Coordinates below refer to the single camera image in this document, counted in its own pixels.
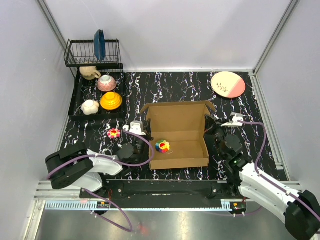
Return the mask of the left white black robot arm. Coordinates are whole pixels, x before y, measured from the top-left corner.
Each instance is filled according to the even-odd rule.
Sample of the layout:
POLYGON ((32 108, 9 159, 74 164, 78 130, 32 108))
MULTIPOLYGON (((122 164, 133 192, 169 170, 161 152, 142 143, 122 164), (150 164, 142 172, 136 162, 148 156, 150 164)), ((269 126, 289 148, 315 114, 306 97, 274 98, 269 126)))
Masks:
POLYGON ((117 176, 132 168, 147 165, 155 155, 151 145, 150 120, 132 121, 122 129, 110 128, 107 139, 116 140, 122 133, 133 136, 134 142, 123 144, 114 155, 97 153, 84 143, 76 143, 47 156, 45 164, 51 187, 54 190, 80 187, 89 190, 97 198, 103 198, 108 193, 104 175, 117 176))

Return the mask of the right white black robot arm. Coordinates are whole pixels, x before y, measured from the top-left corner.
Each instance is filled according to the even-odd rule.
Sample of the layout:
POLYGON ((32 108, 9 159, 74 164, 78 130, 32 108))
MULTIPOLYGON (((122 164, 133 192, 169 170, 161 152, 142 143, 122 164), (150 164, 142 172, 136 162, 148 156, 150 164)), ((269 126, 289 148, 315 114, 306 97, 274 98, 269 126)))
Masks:
POLYGON ((257 161, 243 155, 240 139, 228 129, 245 123, 240 113, 233 112, 230 120, 205 115, 205 133, 213 137, 226 169, 228 195, 235 199, 242 195, 255 201, 281 220, 295 239, 312 239, 320 233, 320 204, 316 196, 280 183, 263 172, 257 161))

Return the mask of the rainbow flower toy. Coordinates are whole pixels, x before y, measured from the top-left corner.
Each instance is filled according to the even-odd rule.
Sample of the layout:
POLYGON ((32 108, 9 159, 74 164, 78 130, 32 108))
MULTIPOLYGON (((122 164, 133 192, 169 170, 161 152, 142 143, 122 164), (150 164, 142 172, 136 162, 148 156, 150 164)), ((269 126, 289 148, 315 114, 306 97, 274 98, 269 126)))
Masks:
POLYGON ((160 140, 155 143, 155 149, 160 153, 167 153, 171 147, 170 143, 166 140, 160 140))

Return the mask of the brown cardboard box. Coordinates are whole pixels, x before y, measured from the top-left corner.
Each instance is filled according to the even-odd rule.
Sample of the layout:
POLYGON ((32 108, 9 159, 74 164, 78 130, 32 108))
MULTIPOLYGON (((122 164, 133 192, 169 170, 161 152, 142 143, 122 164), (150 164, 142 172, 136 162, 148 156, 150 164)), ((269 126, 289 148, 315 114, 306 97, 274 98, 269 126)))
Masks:
POLYGON ((141 113, 150 121, 152 149, 161 140, 167 141, 170 153, 154 151, 151 170, 207 167, 209 152, 204 139, 205 116, 215 106, 210 101, 147 103, 141 113))

